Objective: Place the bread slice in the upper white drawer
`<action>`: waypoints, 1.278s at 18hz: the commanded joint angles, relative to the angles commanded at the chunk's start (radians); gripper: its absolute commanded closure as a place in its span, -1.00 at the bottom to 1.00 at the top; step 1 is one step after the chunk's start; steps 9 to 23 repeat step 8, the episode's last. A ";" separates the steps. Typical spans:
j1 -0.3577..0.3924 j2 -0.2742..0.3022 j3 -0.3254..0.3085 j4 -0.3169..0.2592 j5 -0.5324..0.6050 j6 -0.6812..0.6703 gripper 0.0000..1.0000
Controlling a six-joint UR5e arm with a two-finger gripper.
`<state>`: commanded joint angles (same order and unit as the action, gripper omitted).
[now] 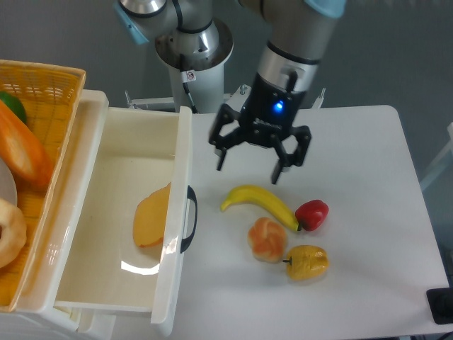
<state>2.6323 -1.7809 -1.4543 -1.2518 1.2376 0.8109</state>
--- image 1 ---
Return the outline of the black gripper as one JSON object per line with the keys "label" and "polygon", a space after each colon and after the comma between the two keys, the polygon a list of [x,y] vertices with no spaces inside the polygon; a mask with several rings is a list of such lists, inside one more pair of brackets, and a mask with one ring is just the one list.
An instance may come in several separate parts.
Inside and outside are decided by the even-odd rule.
{"label": "black gripper", "polygon": [[271,175],[273,185],[285,167],[304,163],[311,132],[305,125],[292,125],[305,96],[296,90],[298,80],[297,73],[291,72],[280,88],[257,75],[241,110],[226,103],[220,106],[209,135],[209,143],[219,157],[218,171],[222,170],[227,150],[243,142],[276,151],[279,160]]}

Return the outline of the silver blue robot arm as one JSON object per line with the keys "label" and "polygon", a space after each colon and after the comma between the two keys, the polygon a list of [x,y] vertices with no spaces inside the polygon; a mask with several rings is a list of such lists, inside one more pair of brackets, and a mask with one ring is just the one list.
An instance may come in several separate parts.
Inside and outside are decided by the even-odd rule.
{"label": "silver blue robot arm", "polygon": [[238,110],[224,102],[224,63],[233,50],[229,28],[211,1],[116,1],[115,11],[132,39],[153,43],[167,66],[176,108],[216,113],[209,142],[220,159],[241,143],[276,151],[271,181],[301,166],[311,141],[294,118],[311,86],[344,1],[242,1],[269,23],[249,95]]}

